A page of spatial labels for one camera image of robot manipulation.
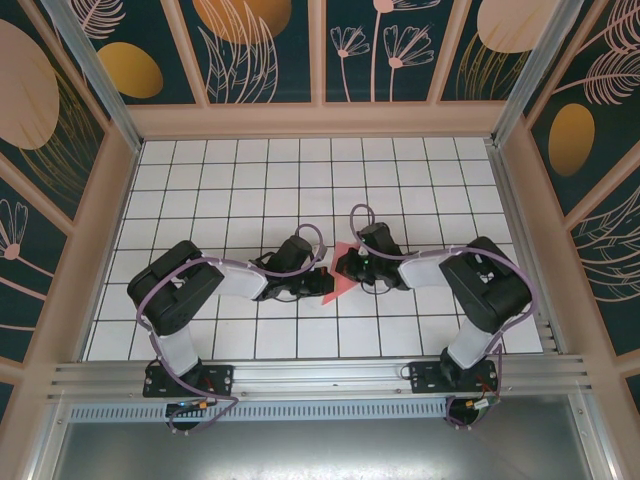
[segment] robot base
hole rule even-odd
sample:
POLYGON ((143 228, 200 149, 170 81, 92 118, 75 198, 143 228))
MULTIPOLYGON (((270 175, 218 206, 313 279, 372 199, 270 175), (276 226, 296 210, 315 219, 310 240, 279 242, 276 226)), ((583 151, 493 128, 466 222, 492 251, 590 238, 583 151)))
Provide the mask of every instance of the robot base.
POLYGON ((411 362, 409 380, 413 393, 481 393, 483 382, 491 389, 498 388, 496 366, 491 360, 482 360, 464 372, 456 385, 441 372, 441 362, 411 362))
MULTIPOLYGON (((148 366, 142 396, 145 398, 193 398, 198 395, 178 385, 161 365, 148 366)), ((233 365, 204 365, 194 387, 217 395, 231 395, 233 365)))

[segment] white grid floor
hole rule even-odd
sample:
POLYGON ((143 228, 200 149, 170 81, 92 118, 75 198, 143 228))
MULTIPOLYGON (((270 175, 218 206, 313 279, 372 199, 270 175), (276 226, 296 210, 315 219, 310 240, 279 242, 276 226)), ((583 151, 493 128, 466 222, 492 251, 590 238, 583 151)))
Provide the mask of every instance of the white grid floor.
MULTIPOLYGON (((361 202, 403 251, 486 235, 517 261, 481 138, 147 142, 85 359, 153 358, 126 287, 179 241, 248 261, 310 222, 327 245, 351 243, 348 213, 361 202)), ((323 264, 331 260, 332 249, 323 264)), ((320 302, 212 296, 189 327, 203 359, 360 358, 440 354, 465 320, 448 287, 379 296, 356 287, 320 302)), ((509 331, 504 346, 542 352, 533 319, 509 331)))

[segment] yellow oval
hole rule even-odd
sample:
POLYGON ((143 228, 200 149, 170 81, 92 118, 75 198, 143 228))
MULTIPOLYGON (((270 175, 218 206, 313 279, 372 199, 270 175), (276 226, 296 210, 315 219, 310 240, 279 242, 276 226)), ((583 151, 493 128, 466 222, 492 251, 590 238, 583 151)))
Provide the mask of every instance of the yellow oval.
POLYGON ((557 0, 484 0, 478 10, 478 36, 490 50, 532 50, 553 15, 557 0))
POLYGON ((549 133, 549 161, 560 175, 569 177, 587 160, 596 126, 591 112, 582 105, 570 103, 562 107, 549 133))
POLYGON ((34 150, 49 141, 58 124, 56 72, 29 35, 0 20, 0 138, 34 150))
POLYGON ((209 30, 227 42, 258 43, 245 3, 258 21, 264 20, 271 36, 280 34, 291 18, 291 0, 193 0, 198 16, 209 30))
POLYGON ((98 57, 120 93, 134 98, 150 98, 162 90, 160 67, 141 48, 114 42, 102 47, 98 57))

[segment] perforated metal strip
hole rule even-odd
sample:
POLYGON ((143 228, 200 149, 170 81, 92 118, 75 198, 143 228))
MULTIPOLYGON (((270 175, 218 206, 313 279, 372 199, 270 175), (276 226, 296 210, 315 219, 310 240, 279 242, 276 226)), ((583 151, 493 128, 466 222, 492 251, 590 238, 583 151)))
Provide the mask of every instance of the perforated metal strip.
MULTIPOLYGON (((403 400, 353 400, 304 402, 241 402, 222 421, 357 420, 444 417, 444 398, 403 400)), ((166 404, 79 404, 71 410, 70 423, 166 422, 166 404)), ((206 420, 223 407, 194 412, 176 421, 206 420)))

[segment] red triangle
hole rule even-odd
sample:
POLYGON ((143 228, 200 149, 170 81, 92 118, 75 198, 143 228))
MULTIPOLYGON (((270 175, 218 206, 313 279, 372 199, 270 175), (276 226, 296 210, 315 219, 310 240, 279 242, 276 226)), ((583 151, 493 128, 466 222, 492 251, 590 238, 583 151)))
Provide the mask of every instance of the red triangle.
POLYGON ((336 248, 333 254, 333 262, 331 262, 331 275, 335 278, 335 288, 333 292, 324 296, 322 300, 322 305, 326 305, 327 303, 335 300, 343 293, 348 292, 353 287, 358 285, 358 282, 354 282, 349 280, 347 277, 340 275, 336 272, 336 263, 338 263, 338 259, 342 257, 345 253, 349 251, 350 248, 359 248, 357 243, 344 243, 344 242, 336 242, 336 248))

